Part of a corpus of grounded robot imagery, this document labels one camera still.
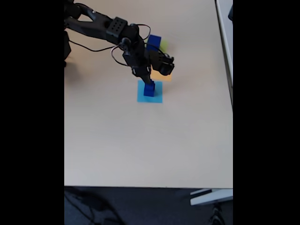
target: blue block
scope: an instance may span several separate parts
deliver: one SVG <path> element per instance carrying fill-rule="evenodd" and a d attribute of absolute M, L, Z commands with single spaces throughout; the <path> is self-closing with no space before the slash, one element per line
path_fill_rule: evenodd
<path fill-rule="evenodd" d="M 160 47 L 160 41 L 161 41 L 161 37 L 155 36 L 155 35 L 150 35 L 149 38 L 148 38 L 147 44 L 154 45 L 155 47 L 157 47 L 159 49 L 159 47 Z M 156 49 L 155 47 L 150 46 L 150 45 L 146 46 L 146 49 L 148 51 L 149 50 L 158 51 L 158 49 Z"/>
<path fill-rule="evenodd" d="M 145 84 L 144 96 L 154 97 L 155 83 L 151 81 L 151 84 Z"/>
<path fill-rule="evenodd" d="M 155 81 L 154 96 L 144 96 L 145 83 L 144 81 L 137 81 L 137 102 L 163 102 L 163 83 L 161 81 Z"/>

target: yellow-green object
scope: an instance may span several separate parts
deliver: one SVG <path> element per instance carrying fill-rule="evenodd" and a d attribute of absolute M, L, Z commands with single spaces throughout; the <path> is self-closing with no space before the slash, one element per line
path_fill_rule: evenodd
<path fill-rule="evenodd" d="M 159 49 L 164 53 L 167 53 L 168 42 L 166 40 L 161 40 Z"/>

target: dark floor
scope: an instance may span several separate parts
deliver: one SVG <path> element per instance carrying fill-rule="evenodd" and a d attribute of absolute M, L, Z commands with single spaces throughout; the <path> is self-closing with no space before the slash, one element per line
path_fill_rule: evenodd
<path fill-rule="evenodd" d="M 209 225 L 213 205 L 191 206 L 190 192 L 196 189 L 176 188 L 86 188 L 106 198 L 126 225 Z M 68 195 L 87 215 L 90 210 Z M 226 225 L 233 225 L 233 201 L 221 203 Z M 95 212 L 95 222 L 114 218 L 109 211 Z M 65 225 L 88 225 L 90 222 L 65 199 Z"/>

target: table surface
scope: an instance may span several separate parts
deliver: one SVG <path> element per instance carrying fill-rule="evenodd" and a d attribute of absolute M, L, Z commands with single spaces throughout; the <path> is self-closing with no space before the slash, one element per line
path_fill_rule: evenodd
<path fill-rule="evenodd" d="M 138 79 L 109 50 L 71 44 L 65 68 L 65 186 L 233 187 L 233 110 L 213 0 L 81 0 L 145 23 L 175 58 L 163 103 L 138 103 Z M 68 30 L 93 49 L 110 43 Z M 147 29 L 141 28 L 141 36 Z M 122 60 L 121 51 L 115 55 Z"/>
<path fill-rule="evenodd" d="M 216 5 L 233 84 L 233 22 L 228 18 L 230 9 L 233 6 L 233 0 L 216 0 Z"/>

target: blue cube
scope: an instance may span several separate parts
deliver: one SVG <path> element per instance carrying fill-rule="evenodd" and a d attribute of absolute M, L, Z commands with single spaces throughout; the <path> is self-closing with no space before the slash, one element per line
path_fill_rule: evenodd
<path fill-rule="evenodd" d="M 155 83 L 151 81 L 151 84 L 145 83 L 144 96 L 154 97 Z"/>
<path fill-rule="evenodd" d="M 154 51 L 158 51 L 159 47 L 160 47 L 160 41 L 161 41 L 161 37 L 159 36 L 155 36 L 155 35 L 150 35 L 147 41 L 147 45 L 146 49 L 149 50 L 154 50 Z"/>

